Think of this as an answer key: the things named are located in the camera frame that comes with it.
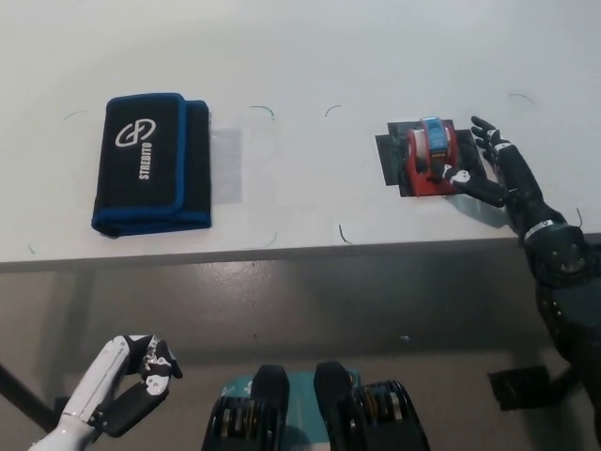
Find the black right hand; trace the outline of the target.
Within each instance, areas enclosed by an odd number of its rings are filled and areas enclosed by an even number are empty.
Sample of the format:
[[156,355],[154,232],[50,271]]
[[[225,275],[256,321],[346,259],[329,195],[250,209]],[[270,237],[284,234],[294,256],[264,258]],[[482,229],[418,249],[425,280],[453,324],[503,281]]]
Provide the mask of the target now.
[[471,132],[482,156],[497,179],[473,176],[448,163],[432,163],[434,180],[445,181],[461,194],[490,206],[506,209],[517,235],[526,240],[544,228],[566,225],[561,213],[550,207],[525,158],[516,145],[501,135],[500,129],[473,116]]

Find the white and black left hand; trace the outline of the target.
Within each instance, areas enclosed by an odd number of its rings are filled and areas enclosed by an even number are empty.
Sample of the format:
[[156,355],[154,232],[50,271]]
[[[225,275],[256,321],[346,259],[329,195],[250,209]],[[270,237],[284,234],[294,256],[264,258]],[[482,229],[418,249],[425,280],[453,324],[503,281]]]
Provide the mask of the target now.
[[172,379],[182,377],[164,340],[153,334],[119,335],[85,372],[58,426],[81,443],[101,434],[121,437],[167,398]]

